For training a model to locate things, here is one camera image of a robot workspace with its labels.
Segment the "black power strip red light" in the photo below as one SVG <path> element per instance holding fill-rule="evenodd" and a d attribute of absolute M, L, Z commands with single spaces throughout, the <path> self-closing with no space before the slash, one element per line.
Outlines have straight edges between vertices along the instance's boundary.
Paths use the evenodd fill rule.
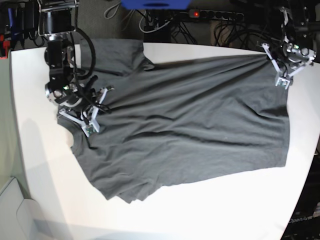
<path fill-rule="evenodd" d="M 188 15 L 193 19 L 200 20 L 223 20 L 223 21 L 239 21 L 245 20 L 245 15 L 238 12 L 215 11 L 215 10 L 197 10 L 190 9 Z"/>

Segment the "blue box at top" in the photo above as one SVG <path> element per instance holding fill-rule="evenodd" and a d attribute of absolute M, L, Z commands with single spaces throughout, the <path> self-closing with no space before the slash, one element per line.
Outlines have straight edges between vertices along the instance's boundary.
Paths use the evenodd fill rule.
<path fill-rule="evenodd" d="M 129 10 L 184 10 L 191 0 L 121 0 L 122 6 Z"/>

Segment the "dark grey t-shirt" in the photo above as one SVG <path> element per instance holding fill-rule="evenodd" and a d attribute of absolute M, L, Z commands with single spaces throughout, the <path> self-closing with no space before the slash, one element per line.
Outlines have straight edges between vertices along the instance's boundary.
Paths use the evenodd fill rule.
<path fill-rule="evenodd" d="M 264 55 L 151 62 L 143 43 L 95 39 L 94 88 L 113 86 L 100 132 L 73 135 L 71 150 L 106 199 L 143 201 L 161 187 L 286 165 L 288 92 Z"/>

